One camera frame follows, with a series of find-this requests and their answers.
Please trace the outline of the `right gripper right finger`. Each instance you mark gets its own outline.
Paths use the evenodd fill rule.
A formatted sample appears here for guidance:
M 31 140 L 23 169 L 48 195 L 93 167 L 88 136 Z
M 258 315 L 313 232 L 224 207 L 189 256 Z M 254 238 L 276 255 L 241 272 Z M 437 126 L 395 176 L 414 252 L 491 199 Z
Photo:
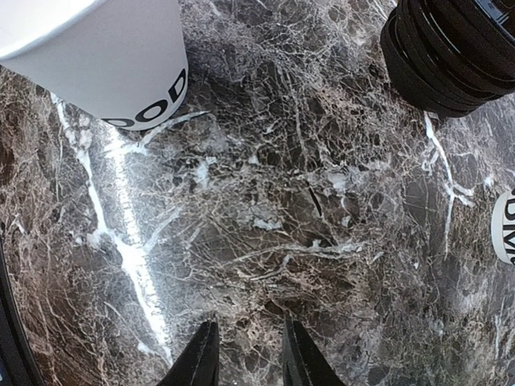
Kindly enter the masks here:
M 282 378 L 286 386 L 345 386 L 302 323 L 285 319 Z

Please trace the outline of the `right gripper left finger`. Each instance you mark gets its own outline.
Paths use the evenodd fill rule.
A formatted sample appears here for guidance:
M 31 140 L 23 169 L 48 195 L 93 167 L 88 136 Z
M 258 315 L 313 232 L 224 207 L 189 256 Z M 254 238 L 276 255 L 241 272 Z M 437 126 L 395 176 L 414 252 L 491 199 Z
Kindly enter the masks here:
M 219 383 L 218 324 L 203 322 L 158 386 L 216 386 Z

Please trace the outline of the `single white paper cup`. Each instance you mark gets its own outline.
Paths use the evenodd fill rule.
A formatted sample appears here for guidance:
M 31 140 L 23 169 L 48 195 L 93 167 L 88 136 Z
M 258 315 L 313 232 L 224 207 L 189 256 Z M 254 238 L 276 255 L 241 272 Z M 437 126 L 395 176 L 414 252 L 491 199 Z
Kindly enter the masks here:
M 180 107 L 188 62 L 177 1 L 3 1 L 1 65 L 126 130 Z

